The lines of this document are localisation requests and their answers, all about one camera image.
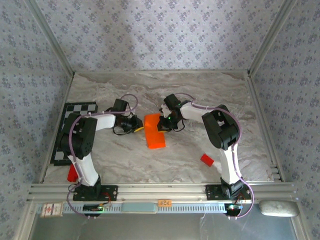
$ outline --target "black and white checkerboard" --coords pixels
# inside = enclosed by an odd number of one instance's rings
[[[58,136],[61,130],[63,129],[65,122],[70,113],[77,113],[77,114],[83,115],[89,112],[90,113],[98,112],[98,105],[96,104],[96,102],[73,102],[73,103],[64,104],[62,116],[60,119],[59,129],[56,136]],[[57,137],[55,138],[54,149],[52,152],[50,163],[53,164],[54,166],[66,166],[71,164],[71,161],[69,160],[69,158],[57,146]]]

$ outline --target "enclosure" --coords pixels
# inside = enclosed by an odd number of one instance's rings
[[[273,222],[255,204],[248,228],[245,219],[230,223],[237,226],[230,232],[228,221],[221,224],[228,238],[259,239],[255,222],[266,222],[279,239],[284,232],[292,239],[320,239],[319,2],[15,0],[1,3],[0,22],[1,239],[41,239],[43,229],[62,228],[65,221],[92,229],[67,209],[61,218],[40,218],[43,203],[65,202],[70,184],[71,162],[57,149],[56,136],[70,112],[87,113],[83,104],[101,112],[128,93],[138,98],[135,113],[142,120],[159,113],[164,98],[175,93],[204,106],[226,105],[242,126],[239,168],[255,188],[256,202],[290,200],[300,209],[298,217]],[[165,148],[149,149],[143,130],[96,132],[94,167],[103,183],[123,189],[115,206],[137,199],[172,199],[176,207],[206,201],[205,184],[220,182],[222,170],[204,125],[186,120],[182,131],[165,133],[165,142]],[[211,167],[200,160],[203,154],[214,160]],[[170,228],[184,218],[190,239],[221,237],[210,226],[226,217],[183,213],[185,218],[176,212],[104,214],[115,226],[105,231],[117,238],[117,223],[136,218],[128,227],[137,229],[133,238],[148,225],[167,230],[167,238],[184,238],[183,224]],[[86,239],[77,234],[65,229],[60,239]],[[267,231],[264,236],[276,239]]]

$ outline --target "black bracket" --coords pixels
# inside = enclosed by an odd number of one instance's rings
[[[108,202],[109,196],[111,201],[116,201],[118,196],[117,185],[101,185],[100,192],[97,196],[88,194],[87,191],[83,191],[82,185],[74,190],[73,201],[97,201]]]
[[[222,189],[221,184],[210,184],[205,186],[205,194],[206,194],[206,199],[208,201],[213,201],[213,200],[236,200],[238,196],[240,197],[240,200],[251,200],[251,195],[249,192],[249,188],[246,185],[243,185],[243,187],[237,192],[236,195],[232,197],[228,197],[224,194],[224,191]]]

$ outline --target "orange foam block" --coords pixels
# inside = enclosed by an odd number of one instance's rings
[[[150,149],[160,149],[166,147],[165,134],[158,132],[160,113],[149,114],[144,116],[144,134],[146,144]]]

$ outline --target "sticker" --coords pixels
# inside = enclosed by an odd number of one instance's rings
[[[172,200],[169,200],[169,199],[158,200],[158,207],[172,207]]]
[[[41,218],[61,217],[63,214],[64,203],[45,203],[42,207]]]

